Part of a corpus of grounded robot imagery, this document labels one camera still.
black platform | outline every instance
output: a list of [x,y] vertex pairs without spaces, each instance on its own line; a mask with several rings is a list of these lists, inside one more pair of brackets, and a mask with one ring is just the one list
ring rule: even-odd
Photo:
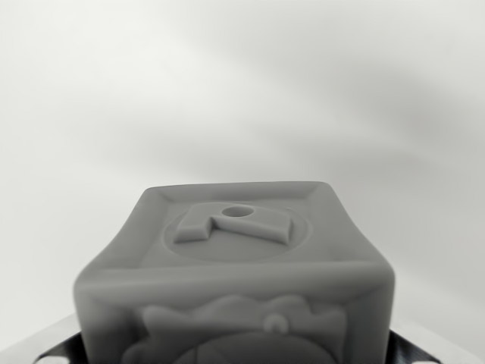
[[[75,334],[73,337],[46,351],[37,360],[44,356],[64,356],[69,359],[70,364],[89,364],[80,334]],[[437,358],[391,331],[386,364],[412,364],[419,361],[441,363]]]

gray gradient background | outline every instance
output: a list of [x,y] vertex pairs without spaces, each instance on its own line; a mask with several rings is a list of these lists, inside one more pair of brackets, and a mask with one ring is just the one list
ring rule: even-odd
[[323,180],[484,358],[484,85],[483,2],[0,1],[0,349],[146,187]]

small hole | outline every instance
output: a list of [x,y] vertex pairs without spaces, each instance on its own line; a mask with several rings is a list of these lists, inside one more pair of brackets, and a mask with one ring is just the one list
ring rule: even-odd
[[224,209],[222,213],[231,218],[241,218],[243,216],[251,215],[255,210],[246,206],[231,206]]

gray 3d printed cube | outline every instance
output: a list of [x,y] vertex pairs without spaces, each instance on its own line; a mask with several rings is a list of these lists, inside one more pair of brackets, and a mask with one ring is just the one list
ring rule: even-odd
[[321,182],[150,188],[80,273],[91,364],[383,364],[394,274]]

cube top face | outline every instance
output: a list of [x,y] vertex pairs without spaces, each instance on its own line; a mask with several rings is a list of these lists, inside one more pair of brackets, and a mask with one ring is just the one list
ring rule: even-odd
[[155,187],[144,192],[98,268],[381,262],[320,182]]

